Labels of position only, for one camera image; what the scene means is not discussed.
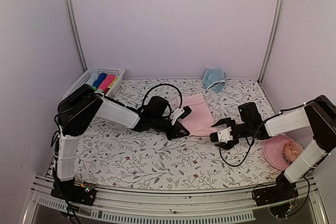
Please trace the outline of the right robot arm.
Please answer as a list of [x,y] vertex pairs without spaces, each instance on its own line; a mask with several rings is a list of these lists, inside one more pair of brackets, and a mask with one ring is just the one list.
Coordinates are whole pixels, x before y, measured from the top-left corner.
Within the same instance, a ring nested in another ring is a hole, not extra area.
[[226,128],[210,134],[210,139],[220,150],[229,150],[241,138],[268,140],[281,135],[291,137],[310,133],[307,144],[298,158],[278,177],[278,185],[271,190],[276,201],[291,194],[294,185],[307,172],[315,169],[335,149],[335,104],[320,95],[301,105],[282,109],[278,114],[262,119],[254,102],[238,107],[241,123],[231,118],[220,119],[215,127]]

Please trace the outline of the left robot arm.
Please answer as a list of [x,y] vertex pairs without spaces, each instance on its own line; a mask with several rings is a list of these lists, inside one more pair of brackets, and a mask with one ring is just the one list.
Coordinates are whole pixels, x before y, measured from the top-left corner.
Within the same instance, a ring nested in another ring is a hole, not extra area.
[[54,117],[58,127],[58,150],[53,174],[60,182],[58,192],[67,200],[73,200],[78,195],[78,188],[73,185],[77,146],[94,118],[109,120],[136,132],[153,129],[172,140],[189,136],[189,131],[179,120],[186,118],[191,111],[189,106],[183,105],[172,110],[169,102],[158,96],[135,109],[95,92],[88,84],[82,85],[59,103]]

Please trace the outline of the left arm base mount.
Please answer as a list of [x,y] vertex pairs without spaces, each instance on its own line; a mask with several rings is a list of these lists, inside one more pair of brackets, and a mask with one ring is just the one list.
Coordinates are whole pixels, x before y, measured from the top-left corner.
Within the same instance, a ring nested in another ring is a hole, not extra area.
[[53,189],[50,195],[68,202],[78,203],[87,206],[93,206],[97,191],[95,189],[87,190],[75,184],[75,180],[65,182],[54,181]]

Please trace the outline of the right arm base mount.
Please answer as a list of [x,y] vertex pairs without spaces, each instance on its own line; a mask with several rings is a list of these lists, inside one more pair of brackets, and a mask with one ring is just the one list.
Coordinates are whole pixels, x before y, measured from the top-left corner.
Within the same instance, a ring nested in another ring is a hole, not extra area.
[[296,183],[275,184],[273,186],[260,184],[252,190],[251,195],[257,206],[270,205],[299,196]]

